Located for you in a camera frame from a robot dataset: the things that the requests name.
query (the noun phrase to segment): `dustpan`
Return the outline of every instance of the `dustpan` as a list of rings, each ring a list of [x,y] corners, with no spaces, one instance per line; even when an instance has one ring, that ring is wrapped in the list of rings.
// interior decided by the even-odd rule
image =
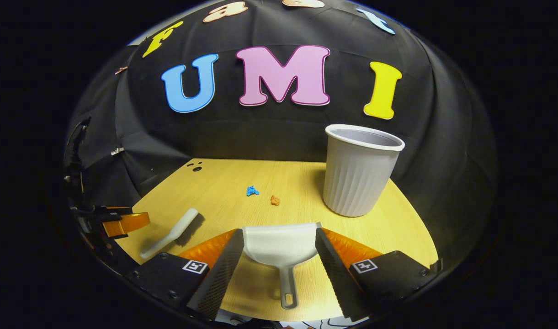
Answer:
[[[286,310],[298,305],[295,286],[296,265],[317,254],[316,229],[321,223],[243,227],[244,253],[252,260],[279,269],[281,306]]]

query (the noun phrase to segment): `light wood surface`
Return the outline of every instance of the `light wood surface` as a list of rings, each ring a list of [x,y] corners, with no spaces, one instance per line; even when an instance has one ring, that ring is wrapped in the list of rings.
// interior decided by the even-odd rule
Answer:
[[[134,207],[149,212],[151,223],[116,240],[139,264],[140,252],[160,238],[188,208],[205,218],[184,246],[171,243],[171,254],[191,248],[218,234],[244,226],[316,223],[384,254],[400,250],[429,267],[437,251],[423,221],[389,180],[367,215],[348,218],[325,206],[322,198],[325,163],[260,160],[192,159],[151,190]],[[248,186],[260,195],[246,196]],[[271,196],[280,198],[271,205]],[[239,260],[221,308],[244,316],[275,321],[311,321],[342,316],[331,283],[318,255],[295,267],[299,306],[281,308],[279,273],[244,253]]]

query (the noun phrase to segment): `white plastic cup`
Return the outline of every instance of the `white plastic cup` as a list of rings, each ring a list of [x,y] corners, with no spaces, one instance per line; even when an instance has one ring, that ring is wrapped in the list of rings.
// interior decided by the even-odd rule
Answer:
[[[377,203],[404,142],[376,129],[329,125],[323,200],[346,217],[367,214]]]

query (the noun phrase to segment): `blue debris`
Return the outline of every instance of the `blue debris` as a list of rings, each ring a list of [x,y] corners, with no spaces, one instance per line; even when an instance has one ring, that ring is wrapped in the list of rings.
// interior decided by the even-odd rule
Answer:
[[[254,188],[254,186],[249,186],[246,189],[246,196],[250,196],[251,194],[256,194],[258,195],[258,191]]]

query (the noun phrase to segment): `pink letter m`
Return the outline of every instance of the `pink letter m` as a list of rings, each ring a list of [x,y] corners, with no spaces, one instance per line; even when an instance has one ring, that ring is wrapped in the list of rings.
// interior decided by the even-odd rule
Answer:
[[[329,49],[321,46],[300,46],[295,49],[285,66],[266,47],[240,50],[236,57],[244,62],[244,106],[266,103],[267,96],[260,90],[260,79],[277,102],[283,102],[289,87],[297,78],[297,90],[291,95],[296,104],[324,106],[329,103],[325,93],[323,67]]]

